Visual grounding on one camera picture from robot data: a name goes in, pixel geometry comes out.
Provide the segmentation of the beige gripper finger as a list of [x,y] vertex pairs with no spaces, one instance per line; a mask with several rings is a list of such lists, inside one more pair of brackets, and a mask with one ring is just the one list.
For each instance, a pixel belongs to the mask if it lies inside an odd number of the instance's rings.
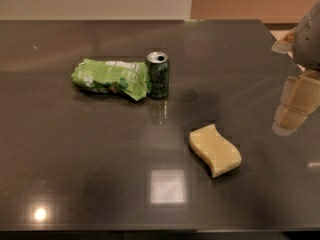
[[305,70],[297,77],[289,76],[284,83],[273,132],[289,136],[320,106],[320,72]]
[[271,50],[279,54],[291,53],[293,50],[294,39],[297,28],[294,27],[288,31],[282,38],[275,41]]

